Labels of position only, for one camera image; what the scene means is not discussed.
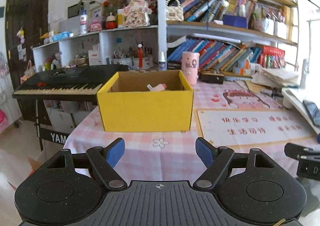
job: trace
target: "pink cylinder container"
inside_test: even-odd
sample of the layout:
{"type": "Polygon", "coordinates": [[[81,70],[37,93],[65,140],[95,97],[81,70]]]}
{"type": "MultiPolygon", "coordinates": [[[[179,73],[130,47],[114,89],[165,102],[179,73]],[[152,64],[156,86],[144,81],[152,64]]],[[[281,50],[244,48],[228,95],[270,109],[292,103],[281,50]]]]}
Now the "pink cylinder container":
{"type": "Polygon", "coordinates": [[[196,84],[198,80],[199,53],[183,52],[181,70],[190,85],[196,84]]]}

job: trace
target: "tiled floor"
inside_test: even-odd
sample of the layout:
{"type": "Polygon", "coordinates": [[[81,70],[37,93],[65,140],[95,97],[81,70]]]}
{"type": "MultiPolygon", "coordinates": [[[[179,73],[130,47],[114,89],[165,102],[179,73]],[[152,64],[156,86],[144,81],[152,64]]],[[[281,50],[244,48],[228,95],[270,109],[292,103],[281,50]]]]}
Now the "tiled floor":
{"type": "Polygon", "coordinates": [[[44,162],[62,147],[48,141],[43,143],[46,151],[40,155],[36,129],[29,121],[0,134],[0,226],[18,226],[21,223],[13,202],[14,190],[8,182],[18,187],[27,178],[31,172],[28,157],[44,162]]]}

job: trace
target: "white flower pattern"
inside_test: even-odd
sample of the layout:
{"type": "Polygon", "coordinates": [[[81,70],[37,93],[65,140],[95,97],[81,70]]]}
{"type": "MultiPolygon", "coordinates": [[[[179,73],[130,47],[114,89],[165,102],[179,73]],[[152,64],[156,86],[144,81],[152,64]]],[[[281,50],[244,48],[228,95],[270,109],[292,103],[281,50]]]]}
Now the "white flower pattern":
{"type": "Polygon", "coordinates": [[[169,142],[165,141],[164,138],[154,139],[153,142],[154,142],[153,143],[154,147],[158,147],[159,146],[162,149],[164,148],[165,145],[169,144],[169,142]]]}

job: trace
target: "quilted handbag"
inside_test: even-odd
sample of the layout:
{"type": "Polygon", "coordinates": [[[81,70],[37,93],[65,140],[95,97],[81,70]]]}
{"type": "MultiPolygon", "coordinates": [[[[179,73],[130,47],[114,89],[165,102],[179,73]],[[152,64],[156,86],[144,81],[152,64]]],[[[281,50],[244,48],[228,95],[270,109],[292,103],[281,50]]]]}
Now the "quilted handbag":
{"type": "Polygon", "coordinates": [[[180,5],[179,0],[175,0],[178,4],[177,7],[174,6],[168,6],[169,2],[172,0],[167,0],[165,10],[166,10],[166,20],[177,20],[177,21],[183,21],[183,8],[180,5]]]}

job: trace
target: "dark brown door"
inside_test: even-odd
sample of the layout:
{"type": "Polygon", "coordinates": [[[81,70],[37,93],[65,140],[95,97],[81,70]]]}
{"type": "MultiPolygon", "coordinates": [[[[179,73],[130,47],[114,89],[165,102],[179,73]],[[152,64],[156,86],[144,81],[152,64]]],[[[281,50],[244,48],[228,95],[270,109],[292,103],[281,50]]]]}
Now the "dark brown door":
{"type": "MultiPolygon", "coordinates": [[[[33,61],[32,46],[38,46],[39,37],[48,32],[48,0],[7,0],[6,6],[6,48],[13,88],[20,85],[20,77],[27,69],[28,61],[33,61]],[[19,60],[17,46],[20,39],[17,32],[23,27],[27,50],[27,60],[19,60]]],[[[19,100],[25,120],[35,121],[35,102],[19,100]]],[[[50,124],[43,101],[39,102],[39,118],[42,124],[50,124]]]]}

